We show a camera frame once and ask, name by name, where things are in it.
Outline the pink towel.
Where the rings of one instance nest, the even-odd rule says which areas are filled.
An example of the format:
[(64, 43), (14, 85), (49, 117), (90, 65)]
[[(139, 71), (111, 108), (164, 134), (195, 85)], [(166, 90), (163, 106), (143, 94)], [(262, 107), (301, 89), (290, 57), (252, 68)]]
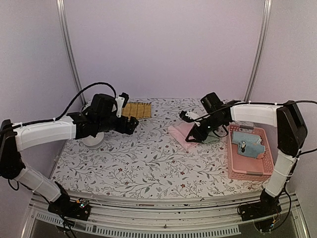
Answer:
[(171, 125), (168, 127), (168, 133), (173, 137), (185, 150), (196, 147), (198, 143), (186, 142), (186, 137), (194, 126), (194, 123), (181, 122), (179, 125)]

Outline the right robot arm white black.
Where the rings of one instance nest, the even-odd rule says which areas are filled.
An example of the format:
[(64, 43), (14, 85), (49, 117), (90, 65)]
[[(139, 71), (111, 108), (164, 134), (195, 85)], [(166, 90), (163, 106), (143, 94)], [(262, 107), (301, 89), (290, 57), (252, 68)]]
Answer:
[(188, 111), (182, 111), (179, 115), (183, 121), (194, 123), (185, 139), (187, 142), (201, 143), (209, 132), (216, 131), (219, 127), (226, 128), (234, 121), (266, 124), (277, 129), (278, 156), (273, 173), (256, 206), (256, 212), (260, 216), (267, 216), (275, 209), (280, 194), (293, 175), (308, 134), (297, 102), (255, 103), (232, 100), (224, 103), (212, 92), (204, 96), (201, 103), (206, 115), (199, 116)]

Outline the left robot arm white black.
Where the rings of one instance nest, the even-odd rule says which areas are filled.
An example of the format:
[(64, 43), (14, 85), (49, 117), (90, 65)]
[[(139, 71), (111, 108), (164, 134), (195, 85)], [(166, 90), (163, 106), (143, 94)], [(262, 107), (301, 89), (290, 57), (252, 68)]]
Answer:
[(131, 135), (139, 122), (135, 117), (122, 115), (128, 99), (125, 93), (115, 97), (96, 94), (82, 112), (42, 122), (12, 124), (4, 120), (0, 127), (1, 177), (27, 186), (45, 197), (61, 214), (70, 215), (74, 208), (65, 189), (23, 163), (20, 153), (37, 145), (97, 137), (99, 133), (112, 130)]

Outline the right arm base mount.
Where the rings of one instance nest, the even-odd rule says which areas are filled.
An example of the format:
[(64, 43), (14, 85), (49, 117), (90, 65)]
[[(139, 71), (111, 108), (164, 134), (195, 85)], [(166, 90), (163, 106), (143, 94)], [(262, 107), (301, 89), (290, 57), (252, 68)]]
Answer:
[(237, 212), (242, 221), (278, 215), (281, 211), (282, 209), (279, 203), (274, 204), (271, 208), (268, 208), (260, 201), (254, 203), (242, 203), (237, 207)]

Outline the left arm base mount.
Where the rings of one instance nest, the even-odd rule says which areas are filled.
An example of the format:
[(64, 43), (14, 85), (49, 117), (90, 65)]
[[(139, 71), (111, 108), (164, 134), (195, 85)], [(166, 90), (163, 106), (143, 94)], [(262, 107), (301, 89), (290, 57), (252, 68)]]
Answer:
[(76, 201), (71, 201), (69, 196), (61, 196), (55, 202), (49, 203), (48, 211), (62, 217), (87, 221), (91, 206), (87, 199), (79, 198)]

